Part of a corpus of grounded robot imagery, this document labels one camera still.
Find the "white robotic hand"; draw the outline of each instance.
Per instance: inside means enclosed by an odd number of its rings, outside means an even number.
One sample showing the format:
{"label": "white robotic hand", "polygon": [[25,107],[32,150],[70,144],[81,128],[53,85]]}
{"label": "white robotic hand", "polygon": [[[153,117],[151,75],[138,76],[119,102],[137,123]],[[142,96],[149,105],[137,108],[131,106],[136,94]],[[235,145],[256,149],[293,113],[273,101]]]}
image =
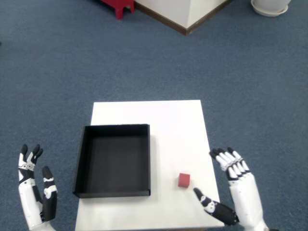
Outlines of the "white robotic hand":
{"label": "white robotic hand", "polygon": [[28,147],[23,145],[18,162],[19,195],[24,215],[31,231],[54,231],[50,220],[55,218],[57,207],[57,188],[47,166],[42,170],[44,180],[43,200],[35,185],[34,168],[43,149],[37,145],[26,159]]}
{"label": "white robotic hand", "polygon": [[205,212],[227,225],[239,222],[245,231],[278,231],[269,229],[263,220],[263,209],[254,175],[236,151],[230,147],[228,151],[213,149],[210,155],[219,162],[221,170],[227,174],[235,211],[212,201],[198,188],[194,188]]}

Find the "open black box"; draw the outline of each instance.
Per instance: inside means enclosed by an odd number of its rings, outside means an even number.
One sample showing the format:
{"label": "open black box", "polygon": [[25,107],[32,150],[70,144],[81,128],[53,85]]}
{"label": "open black box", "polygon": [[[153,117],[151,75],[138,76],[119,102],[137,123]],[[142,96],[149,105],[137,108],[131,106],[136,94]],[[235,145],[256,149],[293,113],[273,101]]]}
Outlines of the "open black box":
{"label": "open black box", "polygon": [[85,126],[73,193],[80,198],[149,196],[150,125]]}

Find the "red cube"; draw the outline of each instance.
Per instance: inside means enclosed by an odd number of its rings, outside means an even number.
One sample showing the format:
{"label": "red cube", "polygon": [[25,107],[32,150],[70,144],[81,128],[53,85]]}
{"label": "red cube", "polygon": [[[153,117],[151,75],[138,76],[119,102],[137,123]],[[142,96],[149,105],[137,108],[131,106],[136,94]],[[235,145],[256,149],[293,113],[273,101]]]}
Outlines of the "red cube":
{"label": "red cube", "polygon": [[190,182],[190,175],[185,173],[180,173],[179,175],[179,187],[188,188]]}

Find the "white tabletop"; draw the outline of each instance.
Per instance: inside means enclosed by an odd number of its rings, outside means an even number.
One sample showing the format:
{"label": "white tabletop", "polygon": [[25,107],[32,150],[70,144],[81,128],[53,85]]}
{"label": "white tabletop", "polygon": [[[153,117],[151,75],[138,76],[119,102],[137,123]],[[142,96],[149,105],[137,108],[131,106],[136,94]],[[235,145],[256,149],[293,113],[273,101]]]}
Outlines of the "white tabletop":
{"label": "white tabletop", "polygon": [[[151,196],[80,199],[76,231],[221,227],[193,192],[219,201],[200,101],[94,103],[91,125],[150,124]],[[191,184],[177,186],[179,173]]]}

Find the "blue carpet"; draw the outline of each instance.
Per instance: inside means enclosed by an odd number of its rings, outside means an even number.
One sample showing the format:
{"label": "blue carpet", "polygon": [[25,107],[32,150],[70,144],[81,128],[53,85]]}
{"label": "blue carpet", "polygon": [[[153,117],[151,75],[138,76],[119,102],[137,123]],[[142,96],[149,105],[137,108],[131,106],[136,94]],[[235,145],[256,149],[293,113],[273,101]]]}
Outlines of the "blue carpet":
{"label": "blue carpet", "polygon": [[[308,2],[292,1],[277,18],[249,2],[233,1],[184,37],[139,11],[117,21],[95,0],[1,0],[1,230],[26,230],[17,189],[23,143],[44,148],[37,184],[42,192],[40,169],[49,165],[59,193],[52,223],[73,230],[74,171],[93,102],[188,99],[202,100],[210,147],[245,157],[266,223],[307,230]],[[214,165],[221,201],[232,206]]]}

